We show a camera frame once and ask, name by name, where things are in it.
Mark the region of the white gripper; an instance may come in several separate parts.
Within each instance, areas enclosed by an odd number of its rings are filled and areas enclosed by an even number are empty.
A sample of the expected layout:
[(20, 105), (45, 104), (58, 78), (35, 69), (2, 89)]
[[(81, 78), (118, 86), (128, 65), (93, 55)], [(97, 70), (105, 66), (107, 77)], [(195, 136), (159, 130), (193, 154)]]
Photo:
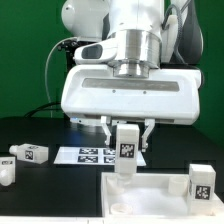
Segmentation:
[(152, 69), (147, 78), (116, 77), (107, 65), (78, 65), (67, 75), (61, 107), (71, 118), (100, 118), (110, 145), (110, 118), (144, 121), (141, 151), (158, 123), (193, 124), (200, 113), (196, 69)]

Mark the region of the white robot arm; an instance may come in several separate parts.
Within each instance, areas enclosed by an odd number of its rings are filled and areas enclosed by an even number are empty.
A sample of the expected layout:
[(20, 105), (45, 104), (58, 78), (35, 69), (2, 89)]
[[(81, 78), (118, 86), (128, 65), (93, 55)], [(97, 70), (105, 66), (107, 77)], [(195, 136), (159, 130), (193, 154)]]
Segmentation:
[(195, 0), (110, 0), (102, 33), (74, 53), (61, 99), (68, 117), (101, 126), (106, 144), (112, 125), (142, 123), (141, 150), (157, 123), (197, 120), (203, 36)]

